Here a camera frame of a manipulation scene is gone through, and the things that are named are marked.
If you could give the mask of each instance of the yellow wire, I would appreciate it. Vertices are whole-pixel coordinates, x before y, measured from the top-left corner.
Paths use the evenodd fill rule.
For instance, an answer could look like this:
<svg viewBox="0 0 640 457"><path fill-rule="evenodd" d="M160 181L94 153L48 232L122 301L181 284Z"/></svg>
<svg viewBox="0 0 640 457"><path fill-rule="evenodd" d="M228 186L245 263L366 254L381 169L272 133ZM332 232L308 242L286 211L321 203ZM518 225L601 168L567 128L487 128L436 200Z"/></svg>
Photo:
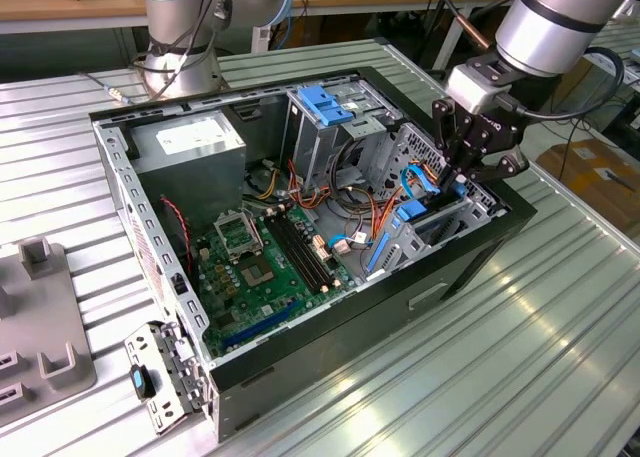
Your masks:
<svg viewBox="0 0 640 457"><path fill-rule="evenodd" d="M256 198L260 199L260 200L268 199L269 196L271 194L273 194L273 191L276 188L276 179L277 178L278 178L278 170L274 169L273 173L271 174L271 183L269 184L269 188L265 191L264 194L258 195Z"/></svg>

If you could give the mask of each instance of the aluminum extrusion table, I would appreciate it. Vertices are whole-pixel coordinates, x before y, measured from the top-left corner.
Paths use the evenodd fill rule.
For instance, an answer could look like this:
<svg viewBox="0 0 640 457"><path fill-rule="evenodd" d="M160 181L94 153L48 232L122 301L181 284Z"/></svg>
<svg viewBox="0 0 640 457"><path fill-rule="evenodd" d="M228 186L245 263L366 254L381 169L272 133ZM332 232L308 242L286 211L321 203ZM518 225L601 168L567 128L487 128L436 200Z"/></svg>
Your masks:
<svg viewBox="0 0 640 457"><path fill-rule="evenodd" d="M624 83L631 84L636 92L640 91L640 64L631 60L631 51L640 48L640 25L624 25L609 22L591 43L591 46L606 47L616 52L625 66ZM613 64L601 55L590 54L585 58L605 72L614 75Z"/></svg>
<svg viewBox="0 0 640 457"><path fill-rule="evenodd" d="M373 65L425 109L440 92L373 41L221 64L232 86ZM113 105L76 76L0 86L0 244L66 247L98 374L0 428L3 455L615 455L640 424L640 251L534 168L509 183L538 214L460 295L218 448L200 416L158 438L122 340L159 312L86 117Z"/></svg>

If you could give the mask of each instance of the motherboard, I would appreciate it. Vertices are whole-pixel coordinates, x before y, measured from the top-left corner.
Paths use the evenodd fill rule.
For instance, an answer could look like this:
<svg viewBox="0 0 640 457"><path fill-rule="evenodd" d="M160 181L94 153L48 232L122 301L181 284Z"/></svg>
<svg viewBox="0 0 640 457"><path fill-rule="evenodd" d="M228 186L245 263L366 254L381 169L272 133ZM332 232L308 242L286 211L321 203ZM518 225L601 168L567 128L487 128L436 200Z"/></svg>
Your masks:
<svg viewBox="0 0 640 457"><path fill-rule="evenodd" d="M224 355L355 286L300 208L281 206L255 217L245 212L224 216L196 240L198 295L211 322L204 342L212 355Z"/></svg>

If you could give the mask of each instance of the blue cable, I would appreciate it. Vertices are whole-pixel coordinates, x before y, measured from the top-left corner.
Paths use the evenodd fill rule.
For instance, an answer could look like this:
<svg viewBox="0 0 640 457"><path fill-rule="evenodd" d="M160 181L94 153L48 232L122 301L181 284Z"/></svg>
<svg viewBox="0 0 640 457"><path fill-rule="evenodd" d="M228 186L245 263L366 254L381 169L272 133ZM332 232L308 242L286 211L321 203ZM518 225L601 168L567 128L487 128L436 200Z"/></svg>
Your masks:
<svg viewBox="0 0 640 457"><path fill-rule="evenodd" d="M422 187L424 187L424 190L426 190L427 192L432 192L434 194L440 193L440 189L434 186L429 181L424 171L420 167L418 167L415 164L409 164L406 168L402 169L402 173L400 174L400 181L402 182L402 187L404 187L404 190L410 199L413 199L415 197L413 196L413 192L411 191L411 186L409 185L409 181L407 179L409 171L416 174L416 176L420 179L420 183L422 183Z"/></svg>
<svg viewBox="0 0 640 457"><path fill-rule="evenodd" d="M338 234L338 235L334 235L333 237L331 237L331 239L329 239L329 242L327 243L327 246L332 249L334 245L336 245L339 241L341 241L342 239L346 239L347 236L344 234Z"/></svg>
<svg viewBox="0 0 640 457"><path fill-rule="evenodd" d="M287 41L287 39L289 38L290 33L291 33L291 14L287 15L287 33L284 34L284 39L282 39L282 41L278 44L278 47L276 47L276 50L280 50L280 47L282 47L284 43Z"/></svg>

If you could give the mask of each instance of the red cable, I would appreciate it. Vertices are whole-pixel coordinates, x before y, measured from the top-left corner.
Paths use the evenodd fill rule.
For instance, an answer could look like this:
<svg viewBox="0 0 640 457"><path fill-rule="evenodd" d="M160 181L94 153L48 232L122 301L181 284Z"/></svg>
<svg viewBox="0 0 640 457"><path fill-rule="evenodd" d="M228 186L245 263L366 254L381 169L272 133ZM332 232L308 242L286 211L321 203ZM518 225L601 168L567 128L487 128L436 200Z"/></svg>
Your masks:
<svg viewBox="0 0 640 457"><path fill-rule="evenodd" d="M178 220L180 221L180 227L182 227L182 232L184 234L185 245L187 246L187 273L191 275L191 251L189 250L190 241L189 241L189 231L187 231L187 223L182 218L182 213L178 210L173 202L171 202L166 197L160 197L160 200L171 207L171 210L176 214Z"/></svg>

